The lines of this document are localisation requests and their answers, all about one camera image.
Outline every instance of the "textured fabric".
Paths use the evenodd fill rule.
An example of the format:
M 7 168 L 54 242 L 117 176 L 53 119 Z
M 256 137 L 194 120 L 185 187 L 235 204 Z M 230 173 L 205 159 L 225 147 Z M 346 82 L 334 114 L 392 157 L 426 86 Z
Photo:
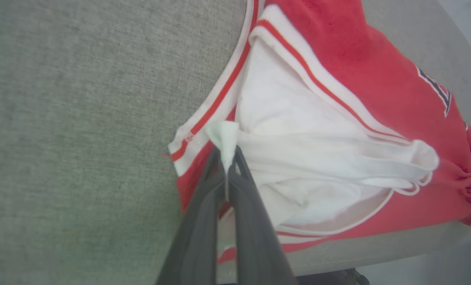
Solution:
M 370 24 L 456 95 L 471 51 L 433 0 L 366 0 Z M 0 284 L 152 284 L 181 214 L 174 131 L 205 99 L 246 2 L 0 0 Z M 445 247 L 451 222 L 289 254 L 297 274 Z M 234 264 L 218 276 L 235 277 Z

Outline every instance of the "white trim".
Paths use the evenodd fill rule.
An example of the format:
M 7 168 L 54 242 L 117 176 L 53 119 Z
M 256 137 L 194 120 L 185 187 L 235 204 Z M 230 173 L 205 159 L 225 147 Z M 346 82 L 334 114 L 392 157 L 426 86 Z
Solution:
M 354 227 L 365 222 L 366 220 L 369 220 L 369 218 L 371 218 L 372 216 L 376 215 L 389 202 L 390 198 L 392 198 L 393 193 L 394 193 L 394 190 L 390 190 L 388 192 L 387 197 L 385 197 L 385 199 L 381 202 L 381 204 L 378 207 L 376 207 L 374 210 L 372 210 L 370 213 L 365 215 L 363 218 L 361 218 L 357 222 L 354 222 L 353 224 L 349 226 L 336 229 L 334 231 L 306 231 L 306 230 L 291 228 L 284 225 L 278 226 L 276 228 L 276 231 L 287 232 L 291 234 L 309 235 L 309 236 L 331 236 L 331 235 L 339 234 L 349 229 L 353 229 Z
M 240 75 L 244 74 L 245 69 L 246 64 L 243 65 Z M 220 105 L 218 106 L 214 114 L 212 114 L 208 122 L 223 121 L 226 119 L 228 114 L 233 110 L 233 108 L 237 104 L 242 79 L 243 76 L 237 76 L 237 79 L 232 84 L 232 87 L 228 90 L 226 97 L 223 99 L 223 101 L 221 101 Z M 186 173 L 194 159 L 197 157 L 197 155 L 199 155 L 199 152 L 209 142 L 209 138 L 205 133 L 204 128 L 202 128 L 196 135 L 188 133 L 185 139 L 186 141 L 188 141 L 186 151 L 183 156 L 180 157 L 180 159 L 174 161 L 174 166 L 179 177 Z
M 310 242 L 315 240 L 320 240 L 327 238 L 326 236 L 318 237 L 318 236 L 289 236 L 289 235 L 277 235 L 277 239 L 281 243 L 281 245 L 291 245 L 291 244 L 300 244 L 304 242 Z
M 356 121 L 357 124 L 363 127 L 371 137 L 378 137 L 380 139 L 385 139 L 388 141 L 396 141 L 398 143 L 408 144 L 408 141 L 403 138 L 402 135 L 396 131 L 382 125 L 377 121 L 370 112 L 365 108 L 363 103 L 358 99 L 358 97 L 353 94 L 348 88 L 346 88 L 342 83 L 340 83 L 334 76 L 332 76 L 323 65 L 319 62 L 318 58 L 314 54 L 309 43 L 302 37 L 302 35 L 295 29 L 291 22 L 286 18 L 286 15 L 283 14 L 279 6 L 272 4 L 268 5 L 263 11 L 261 19 L 267 20 L 270 22 L 279 33 L 286 39 L 286 41 L 297 50 L 297 52 L 304 58 L 309 68 L 316 76 L 316 78 L 335 96 L 337 96 L 341 101 L 349 105 L 361 119 L 371 128 L 376 131 L 389 134 L 382 135 L 375 133 L 373 131 L 365 128 L 358 119 L 353 117 L 353 115 L 348 112 L 344 107 L 338 104 L 334 99 L 325 94 L 309 77 L 304 67 L 299 63 L 299 61 L 286 50 L 286 48 L 281 45 L 281 43 L 275 39 L 275 37 L 264 27 L 255 27 L 250 35 L 250 42 L 253 41 L 255 36 L 258 36 L 263 41 L 265 41 L 272 49 L 274 49 L 302 78 L 306 86 L 308 86 L 313 92 L 315 92 L 319 97 L 325 100 L 327 103 L 332 105 L 336 110 L 341 112 L 347 118 L 351 118 Z
M 443 87 L 441 84 L 439 84 L 436 79 L 433 79 L 432 77 L 428 76 L 423 70 L 421 70 L 418 66 L 416 67 L 416 72 L 418 73 L 418 76 L 423 79 L 431 88 L 432 90 L 436 93 L 437 97 L 443 102 L 443 105 L 445 106 L 445 111 L 443 114 L 445 114 L 445 117 L 448 116 L 448 112 L 450 111 L 450 105 L 452 103 L 452 94 L 450 91 L 447 89 L 446 92 L 443 90 Z M 443 98 L 439 92 L 443 92 L 447 98 Z
M 180 126 L 177 131 L 176 135 L 174 137 L 174 140 L 168 145 L 168 149 L 171 154 L 177 152 L 182 145 L 183 140 L 187 139 L 188 137 L 191 137 L 191 129 L 195 126 L 195 124 L 200 121 L 203 117 L 203 115 L 207 112 L 207 110 L 210 108 L 210 106 L 213 104 L 213 102 L 216 100 L 218 97 L 219 93 L 221 92 L 221 89 L 224 87 L 225 83 L 228 81 L 228 78 L 232 74 L 234 68 L 237 65 L 237 62 L 242 56 L 242 52 L 244 50 L 244 47 L 246 45 L 246 42 L 248 40 L 248 36 L 250 34 L 250 29 L 251 29 L 251 21 L 253 19 L 253 12 L 258 13 L 258 11 L 253 11 L 253 5 L 254 5 L 255 0 L 248 0 L 246 3 L 246 16 L 244 18 L 244 22 L 242 25 L 240 37 L 239 37 L 239 42 L 237 43 L 234 52 L 232 56 L 230 57 L 230 60 L 228 61 L 227 66 L 221 73 L 221 76 L 219 76 L 218 81 L 216 81 L 216 84 L 214 87 L 212 87 L 211 92 L 209 92 L 207 98 L 205 101 L 202 103 L 202 105 L 195 111 L 195 113 L 186 121 L 185 124 Z M 222 101 L 221 105 L 225 103 L 225 101 L 234 101 L 236 102 L 236 99 L 233 98 L 235 96 L 233 92 L 233 87 L 237 84 L 237 81 L 240 82 L 239 77 L 242 73 L 241 72 L 237 75 L 237 79 L 234 81 L 232 84 L 232 87 L 230 90 L 227 92 L 224 100 Z M 216 112 L 212 115 L 210 120 L 224 120 L 226 119 L 226 116 L 230 113 L 232 108 L 235 106 L 235 103 L 232 105 L 232 108 L 226 111 L 226 108 L 222 108 L 222 106 L 219 106 L 216 110 Z M 190 143 L 193 144 L 193 146 L 190 146 L 188 144 L 188 148 L 186 149 L 185 154 L 181 159 L 178 161 L 174 162 L 174 166 L 176 167 L 176 170 L 178 172 L 178 176 L 181 176 L 185 173 L 185 171 L 189 168 L 191 165 L 194 157 L 199 153 L 199 151 L 205 146 L 205 144 L 208 142 L 208 140 L 205 140 L 205 134 L 201 135 L 201 132 L 196 134 L 194 137 L 190 139 Z

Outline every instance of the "red stripe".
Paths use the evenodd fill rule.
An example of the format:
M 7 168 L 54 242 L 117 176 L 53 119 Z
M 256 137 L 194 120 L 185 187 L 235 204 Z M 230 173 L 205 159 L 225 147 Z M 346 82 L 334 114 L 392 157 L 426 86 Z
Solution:
M 255 27 L 255 24 L 257 22 L 258 1 L 259 0 L 255 0 L 253 2 L 253 16 L 251 18 L 251 28 L 250 29 L 253 29 L 253 27 Z M 249 42 L 246 41 L 246 45 L 244 46 L 242 54 L 239 58 L 239 61 L 237 62 L 237 65 L 235 65 L 235 68 L 232 71 L 232 74 L 230 74 L 230 77 L 228 77 L 228 80 L 226 81 L 225 85 L 223 86 L 223 88 L 219 92 L 219 94 L 216 97 L 214 103 L 212 103 L 212 105 L 209 107 L 207 112 L 205 112 L 205 114 L 202 116 L 202 118 L 195 124 L 195 126 L 193 126 L 193 128 L 190 131 L 191 135 L 196 135 L 199 132 L 199 130 L 201 130 L 205 126 L 205 124 L 209 121 L 210 117 L 212 117 L 212 115 L 216 112 L 217 108 L 219 107 L 219 105 L 221 104 L 223 99 L 225 99 L 225 97 L 228 93 L 228 90 L 230 90 L 230 88 L 232 87 L 234 81 L 239 76 L 240 71 L 242 70 L 242 67 L 244 66 L 244 63 L 246 62 L 246 58 L 248 57 L 248 54 L 250 53 L 250 49 L 251 49 L 251 46 L 250 46 Z M 188 141 L 183 139 L 183 141 L 181 142 L 181 148 L 179 148 L 179 150 L 177 150 L 177 152 L 174 152 L 173 154 L 171 154 L 172 160 L 177 161 L 178 159 L 183 157 L 184 153 L 186 152 L 187 146 L 188 146 Z
M 233 121 L 234 118 L 235 107 L 228 114 L 226 120 Z M 186 211 L 188 204 L 190 204 L 191 197 L 199 183 L 203 169 L 205 168 L 205 164 L 213 147 L 213 144 L 208 141 L 199 153 L 197 153 L 186 172 L 177 178 L 177 188 L 179 189 L 179 198 L 181 199 L 181 208 L 183 211 Z
M 308 247 L 318 245 L 319 243 L 322 243 L 324 241 L 335 239 L 331 237 L 326 237 L 324 239 L 313 240 L 313 241 L 306 241 L 302 243 L 282 243 L 281 247 L 283 248 L 284 252 L 291 253 L 292 251 L 300 251 L 302 249 L 306 249 Z M 223 251 L 221 256 L 218 258 L 218 264 L 235 259 L 236 256 L 237 256 L 237 252 L 236 252 L 235 247 L 230 247 L 229 249 L 226 249 L 225 251 Z
M 281 231 L 276 231 L 276 234 L 284 235 L 284 236 L 293 236 L 293 237 L 296 237 L 296 238 L 326 238 L 327 237 L 327 236 L 321 236 L 321 235 L 294 234 L 294 233 L 287 233 L 287 232 L 281 232 Z
M 353 109 L 351 109 L 349 107 L 349 105 L 347 105 L 344 101 L 342 101 L 337 96 L 335 96 L 329 89 L 327 89 L 314 76 L 313 72 L 309 68 L 309 65 L 307 65 L 307 63 L 306 63 L 306 60 L 304 60 L 304 58 L 299 54 L 299 52 L 297 52 L 297 50 L 295 50 L 295 48 L 293 46 L 291 46 L 291 44 L 288 43 L 285 40 L 285 38 L 279 33 L 279 31 L 277 31 L 277 29 L 270 22 L 268 22 L 267 20 L 260 20 L 260 21 L 257 22 L 257 26 L 266 28 L 272 34 L 272 36 L 274 36 L 281 43 L 281 45 L 283 45 L 288 50 L 288 52 L 290 52 L 290 54 L 292 54 L 299 61 L 299 63 L 302 65 L 302 67 L 304 67 L 304 70 L 307 72 L 309 78 L 311 80 L 313 80 L 313 82 L 316 84 L 316 86 L 318 86 L 323 92 L 325 92 L 328 96 L 330 96 L 332 99 L 334 99 L 339 105 L 341 105 L 346 110 L 348 110 L 348 112 L 350 112 L 351 115 L 353 115 L 353 117 L 355 117 L 365 128 L 369 129 L 372 132 L 379 133 L 379 134 L 382 134 L 382 135 L 389 135 L 391 137 L 398 137 L 400 139 L 402 138 L 398 135 L 392 135 L 392 134 L 389 134 L 389 133 L 380 132 L 380 131 L 374 130 L 373 128 L 369 127 L 369 125 L 367 125 L 362 120 L 362 118 L 360 116 L 358 116 L 358 114 Z

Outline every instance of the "red fabric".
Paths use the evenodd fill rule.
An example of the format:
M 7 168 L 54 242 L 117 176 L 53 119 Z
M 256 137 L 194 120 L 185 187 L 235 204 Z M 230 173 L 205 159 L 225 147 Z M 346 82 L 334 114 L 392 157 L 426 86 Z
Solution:
M 228 114 L 227 121 L 233 121 L 235 119 L 235 110 L 236 108 L 233 108 L 230 114 Z M 191 197 L 199 183 L 213 147 L 214 145 L 209 141 L 195 157 L 190 168 L 186 170 L 186 173 L 177 178 L 177 188 L 179 189 L 179 198 L 181 199 L 181 210 L 183 213 L 188 209 L 188 204 L 190 204 Z
M 251 27 L 254 27 L 255 23 L 257 22 L 257 11 L 258 11 L 258 5 L 259 5 L 259 0 L 253 0 L 253 15 L 251 18 Z M 204 126 L 205 124 L 209 121 L 210 117 L 214 114 L 216 109 L 219 107 L 223 99 L 228 93 L 228 90 L 232 87 L 235 79 L 237 76 L 239 76 L 240 71 L 242 70 L 242 67 L 244 66 L 244 63 L 246 62 L 246 58 L 248 57 L 248 54 L 250 53 L 250 44 L 246 42 L 246 45 L 244 46 L 244 49 L 242 51 L 242 54 L 239 58 L 239 61 L 237 61 L 237 65 L 235 65 L 234 70 L 232 70 L 232 73 L 230 74 L 230 77 L 228 77 L 228 80 L 226 81 L 225 85 L 219 92 L 218 96 L 216 97 L 215 101 L 212 103 L 211 106 L 209 106 L 209 109 L 205 114 L 202 116 L 202 118 L 193 126 L 193 128 L 190 130 L 190 133 L 192 135 L 196 135 Z M 172 160 L 176 161 L 179 160 L 184 153 L 186 152 L 186 147 L 188 146 L 188 141 L 183 140 L 181 143 L 181 148 L 171 154 L 170 156 L 172 157 Z
M 471 128 L 466 130 L 454 97 L 445 116 L 445 103 L 418 75 L 414 63 L 367 25 L 359 0 L 270 0 L 267 4 L 279 5 L 322 65 L 357 95 L 373 117 L 407 139 L 425 141 L 440 157 L 433 180 L 417 195 L 393 195 L 367 222 L 319 241 L 284 245 L 284 250 L 451 220 L 471 225 Z M 272 31 L 271 25 L 266 28 L 280 40 L 278 31 Z M 286 39 L 280 41 L 288 49 Z M 197 160 L 201 161 L 209 148 L 206 146 Z M 200 166 L 194 163 L 192 168 Z M 195 171 L 190 169 L 179 178 L 180 189 L 180 181 L 198 181 L 192 179 Z M 188 189 L 189 196 L 193 189 Z M 225 251 L 220 261 L 233 258 L 234 253 L 233 249 Z

